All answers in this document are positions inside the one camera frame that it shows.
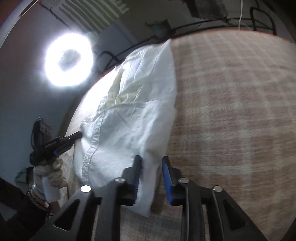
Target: white handle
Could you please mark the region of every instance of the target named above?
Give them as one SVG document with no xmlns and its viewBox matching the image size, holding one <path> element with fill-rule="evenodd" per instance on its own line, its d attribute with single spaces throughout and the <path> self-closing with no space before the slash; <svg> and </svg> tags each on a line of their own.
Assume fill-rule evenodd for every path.
<svg viewBox="0 0 296 241">
<path fill-rule="evenodd" d="M 44 196 L 47 202 L 49 203 L 55 202 L 61 198 L 59 188 L 52 186 L 49 183 L 49 180 L 47 177 L 42 177 L 42 184 L 43 184 Z"/>
</svg>

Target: striped cloth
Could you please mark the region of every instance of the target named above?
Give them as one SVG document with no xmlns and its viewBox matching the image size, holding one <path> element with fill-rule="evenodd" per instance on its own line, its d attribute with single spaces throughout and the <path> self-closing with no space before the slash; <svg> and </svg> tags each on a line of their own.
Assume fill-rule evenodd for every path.
<svg viewBox="0 0 296 241">
<path fill-rule="evenodd" d="M 122 0 L 42 0 L 69 26 L 102 32 L 129 8 Z"/>
<path fill-rule="evenodd" d="M 296 47 L 253 31 L 216 31 L 172 40 L 177 116 L 167 155 L 200 186 L 220 185 L 269 241 L 296 217 Z M 95 86 L 67 135 L 97 109 Z M 79 188 L 64 153 L 69 193 Z M 149 218 L 123 209 L 121 240 L 180 240 L 182 209 L 161 183 Z"/>
</svg>

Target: white garment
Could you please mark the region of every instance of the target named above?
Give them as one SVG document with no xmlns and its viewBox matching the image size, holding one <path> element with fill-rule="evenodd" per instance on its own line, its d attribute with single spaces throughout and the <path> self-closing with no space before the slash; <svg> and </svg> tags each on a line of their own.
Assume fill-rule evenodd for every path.
<svg viewBox="0 0 296 241">
<path fill-rule="evenodd" d="M 83 184 L 101 187 L 120 177 L 140 155 L 143 170 L 131 209 L 148 216 L 176 114 L 170 40 L 133 51 L 96 89 L 97 114 L 81 124 L 83 138 L 75 145 L 74 172 Z"/>
</svg>

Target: silver screw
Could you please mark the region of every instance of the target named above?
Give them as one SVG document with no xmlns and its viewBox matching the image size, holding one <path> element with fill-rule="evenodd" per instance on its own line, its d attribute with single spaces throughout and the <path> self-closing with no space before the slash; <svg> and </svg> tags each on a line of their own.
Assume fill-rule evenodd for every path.
<svg viewBox="0 0 296 241">
<path fill-rule="evenodd" d="M 115 181 L 117 183 L 125 183 L 126 180 L 123 177 L 117 177 L 117 178 L 115 178 Z"/>
<path fill-rule="evenodd" d="M 90 186 L 84 185 L 80 188 L 82 192 L 89 192 L 91 190 Z"/>
<path fill-rule="evenodd" d="M 179 182 L 180 183 L 188 183 L 189 182 L 189 179 L 188 178 L 185 178 L 185 177 L 182 177 L 179 179 Z"/>
<path fill-rule="evenodd" d="M 216 191 L 216 192 L 222 192 L 222 191 L 223 191 L 223 187 L 220 187 L 220 186 L 214 186 L 214 187 L 213 187 L 213 190 Z"/>
</svg>

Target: human hand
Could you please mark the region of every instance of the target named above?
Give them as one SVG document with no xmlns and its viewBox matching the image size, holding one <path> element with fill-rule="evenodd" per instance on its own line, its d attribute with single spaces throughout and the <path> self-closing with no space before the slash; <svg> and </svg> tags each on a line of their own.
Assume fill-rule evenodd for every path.
<svg viewBox="0 0 296 241">
<path fill-rule="evenodd" d="M 34 184 L 32 192 L 42 201 L 46 200 L 42 182 L 43 177 L 47 177 L 50 185 L 53 187 L 63 188 L 68 185 L 63 177 L 63 171 L 61 170 L 63 160 L 60 158 L 54 158 L 50 163 L 52 161 L 53 163 L 51 165 L 46 163 L 45 165 L 38 165 L 33 169 Z"/>
</svg>

